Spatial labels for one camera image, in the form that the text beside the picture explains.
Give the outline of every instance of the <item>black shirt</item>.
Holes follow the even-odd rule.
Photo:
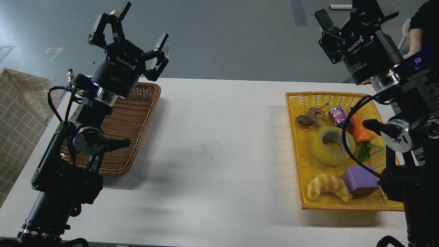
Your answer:
[[[422,48],[439,44],[439,0],[429,0],[411,18],[410,30],[424,30]]]

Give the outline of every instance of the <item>pink soda can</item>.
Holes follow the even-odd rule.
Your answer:
[[[343,109],[343,106],[338,105],[331,110],[329,110],[329,116],[331,116],[332,122],[334,125],[338,128],[343,128],[343,125],[346,123],[346,118],[348,114],[346,114],[345,109]]]

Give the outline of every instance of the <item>black cable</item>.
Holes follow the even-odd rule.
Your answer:
[[[389,244],[395,247],[404,247],[404,245],[392,236],[385,236],[377,243],[377,247],[386,247]]]
[[[77,103],[78,105],[80,105],[82,103],[82,98],[75,97],[74,102]]]
[[[72,165],[76,166],[76,153],[73,151],[73,148],[70,145],[70,140],[67,138],[65,140],[65,143],[67,143],[67,149],[68,149],[68,152],[70,154],[70,159],[72,159]]]
[[[68,241],[66,243],[62,243],[61,246],[62,247],[73,247],[73,246],[78,245],[78,244],[82,245],[82,247],[88,247],[89,246],[87,240],[85,240],[83,238],[77,238],[77,239],[74,239],[74,240],[70,240],[70,241]]]
[[[70,113],[70,109],[72,108],[72,103],[75,101],[76,99],[76,87],[73,88],[73,91],[70,94],[70,99],[68,101],[68,105],[67,105],[67,110],[65,111],[65,117],[64,117],[64,121],[68,121],[68,116]]]
[[[58,120],[60,122],[62,122],[62,118],[59,115],[58,111],[56,110],[56,108],[55,108],[55,106],[53,104],[53,101],[52,101],[52,96],[50,94],[53,90],[56,90],[56,89],[66,90],[65,87],[61,87],[61,86],[55,86],[55,87],[52,87],[51,89],[49,89],[49,91],[47,91],[47,103],[49,104],[50,109],[52,109],[52,111],[55,113],[55,116],[58,118]]]
[[[381,174],[379,174],[378,172],[375,172],[374,170],[368,168],[367,166],[365,166],[362,162],[360,162],[351,152],[351,150],[349,149],[348,143],[346,141],[346,128],[347,128],[347,123],[350,121],[351,117],[354,115],[354,113],[356,113],[361,107],[365,106],[367,103],[369,103],[370,101],[372,101],[373,99],[376,98],[376,95],[374,96],[370,96],[370,95],[366,95],[364,97],[362,97],[355,105],[354,107],[352,107],[351,111],[349,112],[348,116],[346,117],[346,122],[343,125],[342,128],[342,143],[343,143],[343,147],[346,150],[346,153],[348,153],[348,155],[358,164],[360,165],[362,168],[364,168],[365,170],[367,170],[368,172],[372,173],[373,175],[375,175],[376,177],[380,177]]]

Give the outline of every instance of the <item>purple foam block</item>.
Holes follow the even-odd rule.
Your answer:
[[[353,196],[367,196],[380,187],[377,178],[360,166],[349,167],[343,174],[343,180]]]

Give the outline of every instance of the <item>table surface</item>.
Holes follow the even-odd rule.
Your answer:
[[[285,92],[374,94],[371,85],[160,78],[162,94],[131,170],[104,189],[63,239],[160,246],[376,246],[407,242],[403,212],[302,210]],[[65,109],[65,100],[60,111]],[[384,121],[393,116],[377,105]],[[38,191],[30,178],[51,121],[0,209],[15,237]]]

